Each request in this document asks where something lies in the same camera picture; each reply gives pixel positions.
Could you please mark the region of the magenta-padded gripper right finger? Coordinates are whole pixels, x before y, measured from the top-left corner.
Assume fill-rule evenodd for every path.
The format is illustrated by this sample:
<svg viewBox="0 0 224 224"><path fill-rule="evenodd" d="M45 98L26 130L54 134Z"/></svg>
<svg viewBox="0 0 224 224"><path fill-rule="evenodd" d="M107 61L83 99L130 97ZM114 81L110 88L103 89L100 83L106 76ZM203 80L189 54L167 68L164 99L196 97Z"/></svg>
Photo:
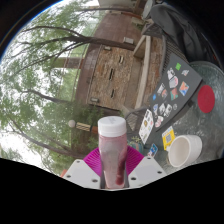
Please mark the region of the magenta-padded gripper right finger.
<svg viewBox="0 0 224 224"><path fill-rule="evenodd" d="M166 176L153 157L143 156L132 147L128 147L125 171L127 188L139 188Z"/></svg>

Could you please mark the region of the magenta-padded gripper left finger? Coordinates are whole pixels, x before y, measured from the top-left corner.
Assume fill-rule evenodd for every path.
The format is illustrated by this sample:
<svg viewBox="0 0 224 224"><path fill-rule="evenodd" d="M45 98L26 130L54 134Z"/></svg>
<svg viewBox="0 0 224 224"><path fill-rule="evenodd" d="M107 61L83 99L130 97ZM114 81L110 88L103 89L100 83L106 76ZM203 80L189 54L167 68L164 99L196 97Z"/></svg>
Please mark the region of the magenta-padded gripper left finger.
<svg viewBox="0 0 224 224"><path fill-rule="evenodd" d="M76 159L63 174L63 178L78 186L99 189L102 166L99 149L91 151L83 160Z"/></svg>

